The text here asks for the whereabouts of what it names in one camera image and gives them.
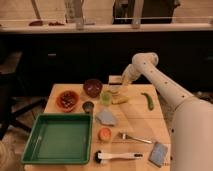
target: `yellow food item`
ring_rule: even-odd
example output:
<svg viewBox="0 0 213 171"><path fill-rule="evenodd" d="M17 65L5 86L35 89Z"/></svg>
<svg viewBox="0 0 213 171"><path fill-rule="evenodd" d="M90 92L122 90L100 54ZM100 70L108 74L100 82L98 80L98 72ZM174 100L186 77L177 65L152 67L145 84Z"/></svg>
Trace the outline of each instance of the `yellow food item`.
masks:
<svg viewBox="0 0 213 171"><path fill-rule="evenodd" d="M112 104L121 104L121 103L125 103L129 100L128 97L122 95L122 94L118 94L116 96L112 97Z"/></svg>

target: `dark red bowl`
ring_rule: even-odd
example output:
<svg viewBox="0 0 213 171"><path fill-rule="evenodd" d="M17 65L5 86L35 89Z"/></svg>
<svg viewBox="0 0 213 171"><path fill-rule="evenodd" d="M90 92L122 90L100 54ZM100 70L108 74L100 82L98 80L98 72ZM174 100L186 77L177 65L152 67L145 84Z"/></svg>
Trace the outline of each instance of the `dark red bowl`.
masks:
<svg viewBox="0 0 213 171"><path fill-rule="evenodd" d="M92 98L97 97L101 93L102 87L102 82L98 79L88 79L83 85L86 94Z"/></svg>
<svg viewBox="0 0 213 171"><path fill-rule="evenodd" d="M56 98L56 105L62 112L71 112L76 107L79 96L72 90L61 92Z"/></svg>

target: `white brush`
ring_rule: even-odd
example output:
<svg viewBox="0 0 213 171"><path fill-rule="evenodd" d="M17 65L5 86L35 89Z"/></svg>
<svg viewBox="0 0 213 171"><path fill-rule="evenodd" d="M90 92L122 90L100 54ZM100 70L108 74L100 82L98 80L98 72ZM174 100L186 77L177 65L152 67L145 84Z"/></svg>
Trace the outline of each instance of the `white brush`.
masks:
<svg viewBox="0 0 213 171"><path fill-rule="evenodd" d="M120 154L112 154L112 153L103 153L101 151L97 151L95 153L95 161L97 163L102 163L102 160L110 160L110 159L140 159L143 157L141 153L120 153Z"/></svg>

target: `orange object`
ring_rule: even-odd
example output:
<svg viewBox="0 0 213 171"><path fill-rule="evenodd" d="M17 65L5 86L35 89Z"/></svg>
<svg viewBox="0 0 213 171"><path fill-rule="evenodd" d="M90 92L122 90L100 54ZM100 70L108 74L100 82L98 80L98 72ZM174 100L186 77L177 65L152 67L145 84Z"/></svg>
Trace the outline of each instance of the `orange object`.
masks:
<svg viewBox="0 0 213 171"><path fill-rule="evenodd" d="M67 90L58 95L56 105L62 112L71 112L77 105L79 96L72 90Z"/></svg>
<svg viewBox="0 0 213 171"><path fill-rule="evenodd" d="M101 128L98 132L98 138L104 142L110 141L111 136L112 136L112 133L109 128Z"/></svg>

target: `black chair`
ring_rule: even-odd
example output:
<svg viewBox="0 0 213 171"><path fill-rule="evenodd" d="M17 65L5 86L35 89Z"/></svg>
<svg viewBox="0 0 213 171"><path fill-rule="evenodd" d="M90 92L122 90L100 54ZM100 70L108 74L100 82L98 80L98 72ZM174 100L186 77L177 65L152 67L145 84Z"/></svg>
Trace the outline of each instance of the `black chair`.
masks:
<svg viewBox="0 0 213 171"><path fill-rule="evenodd" d="M15 81L16 75L14 73L0 74L0 140L3 139L10 125L19 127L26 132L30 132L31 128L19 122L16 118L38 105L46 104L46 100L41 99L19 109L18 111L12 112L12 106L14 103L12 92L15 86Z"/></svg>

